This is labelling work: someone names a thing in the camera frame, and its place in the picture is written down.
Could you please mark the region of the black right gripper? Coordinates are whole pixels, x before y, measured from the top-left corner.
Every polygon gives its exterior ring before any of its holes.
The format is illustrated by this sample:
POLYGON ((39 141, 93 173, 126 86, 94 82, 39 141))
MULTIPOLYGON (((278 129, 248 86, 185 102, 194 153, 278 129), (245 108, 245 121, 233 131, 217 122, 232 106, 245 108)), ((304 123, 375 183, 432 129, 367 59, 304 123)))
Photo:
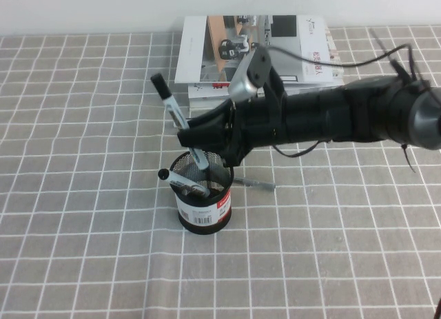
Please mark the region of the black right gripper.
POLYGON ((191 118, 189 128, 178 131, 178 139, 183 147, 222 150, 224 166, 236 167, 253 149, 289 140, 285 101, 283 97, 249 99, 235 105, 222 102, 191 118))

